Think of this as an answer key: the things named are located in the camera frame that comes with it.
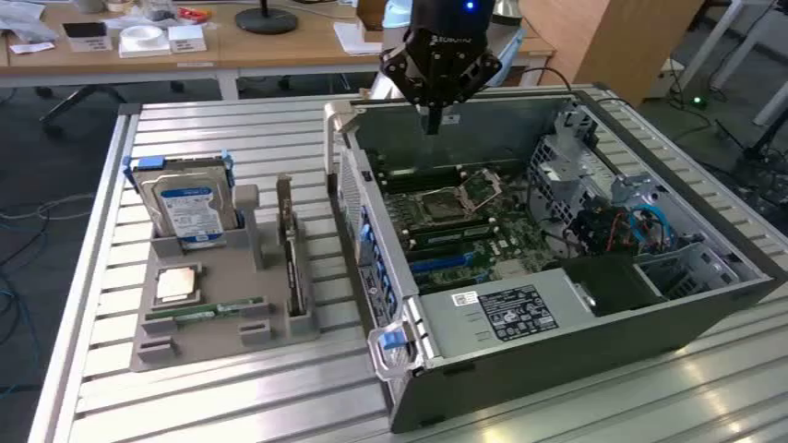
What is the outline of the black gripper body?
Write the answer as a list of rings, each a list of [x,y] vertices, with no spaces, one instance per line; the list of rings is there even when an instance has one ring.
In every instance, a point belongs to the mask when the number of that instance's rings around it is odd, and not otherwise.
[[[427,80],[432,105],[432,62],[435,54],[463,53],[472,59],[489,50],[488,28],[492,1],[415,1],[405,48]]]

